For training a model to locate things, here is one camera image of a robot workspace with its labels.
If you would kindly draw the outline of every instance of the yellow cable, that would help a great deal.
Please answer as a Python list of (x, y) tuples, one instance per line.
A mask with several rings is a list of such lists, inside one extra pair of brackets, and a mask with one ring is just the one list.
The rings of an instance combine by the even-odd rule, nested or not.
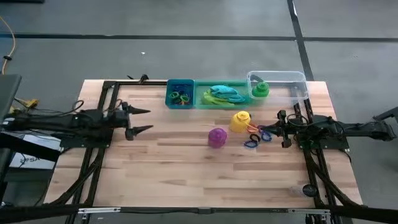
[[(16, 47), (16, 45), (17, 45), (17, 40), (15, 39), (14, 32), (12, 31), (12, 29), (11, 29), (11, 27), (8, 25), (8, 23), (7, 23), (1, 16), (0, 16), (0, 20), (6, 25), (6, 27), (9, 29), (9, 31), (10, 31), (10, 33), (11, 33), (11, 35), (12, 35), (12, 49), (11, 49), (10, 53), (7, 55), (8, 57), (11, 57), (12, 54), (14, 53), (14, 51), (15, 51), (15, 47)], [(2, 73), (3, 75), (6, 74), (6, 65), (7, 65), (7, 61), (8, 61), (7, 59), (4, 59), (4, 64), (2, 65), (1, 73)]]

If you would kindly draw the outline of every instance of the green plastic tray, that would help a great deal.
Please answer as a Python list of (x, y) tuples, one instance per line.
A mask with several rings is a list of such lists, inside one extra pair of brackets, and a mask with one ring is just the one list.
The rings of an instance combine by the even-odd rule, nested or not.
[[(215, 85), (226, 85), (234, 88), (239, 94), (246, 98), (243, 103), (236, 103), (234, 106), (223, 106), (223, 105), (204, 105), (201, 102), (203, 93)], [(194, 107), (196, 109), (227, 109), (227, 110), (238, 110), (249, 106), (251, 99), (248, 92), (248, 83), (246, 80), (195, 80), (194, 94), (195, 101)]]

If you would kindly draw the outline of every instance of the butcher block tabletop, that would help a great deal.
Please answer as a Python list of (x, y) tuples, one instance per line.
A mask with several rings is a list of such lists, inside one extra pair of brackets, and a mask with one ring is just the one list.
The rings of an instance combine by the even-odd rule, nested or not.
[[(79, 100), (82, 109), (96, 108), (104, 80), (85, 80)], [(314, 114), (336, 118), (325, 82), (308, 82)], [(234, 207), (313, 208), (313, 199), (292, 189), (308, 184), (302, 151), (293, 144), (283, 149), (282, 138), (260, 142), (250, 150), (243, 146), (248, 133), (228, 131), (237, 110), (170, 110), (165, 105), (166, 86), (122, 86), (118, 98), (150, 113), (131, 116), (132, 126), (154, 125), (127, 141), (124, 129), (116, 129), (105, 152), (94, 206), (105, 207)], [(303, 114), (305, 109), (300, 102)], [(250, 107), (254, 124), (277, 121), (279, 110), (292, 106)], [(208, 132), (223, 128), (228, 140), (221, 149), (207, 146)], [(78, 178), (85, 149), (62, 154), (45, 198), (61, 196)], [(332, 181), (352, 200), (361, 203), (347, 155), (324, 150)], [(81, 202), (88, 194), (86, 181)], [(325, 200), (323, 185), (320, 193)]]

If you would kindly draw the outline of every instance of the blue cloth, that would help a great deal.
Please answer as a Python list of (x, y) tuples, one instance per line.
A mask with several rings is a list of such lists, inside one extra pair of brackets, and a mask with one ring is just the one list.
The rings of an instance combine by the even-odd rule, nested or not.
[(230, 103), (241, 103), (245, 101), (245, 98), (239, 95), (238, 91), (228, 86), (215, 85), (210, 88), (210, 91), (214, 97), (227, 99)]

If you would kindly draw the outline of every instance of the clear plastic container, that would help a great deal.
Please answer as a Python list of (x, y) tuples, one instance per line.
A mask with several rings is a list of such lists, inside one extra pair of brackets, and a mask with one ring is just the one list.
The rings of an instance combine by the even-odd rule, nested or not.
[[(247, 76), (249, 96), (255, 104), (285, 105), (308, 99), (305, 75), (294, 71), (251, 71)], [(256, 97), (252, 91), (260, 82), (269, 86), (266, 97)]]

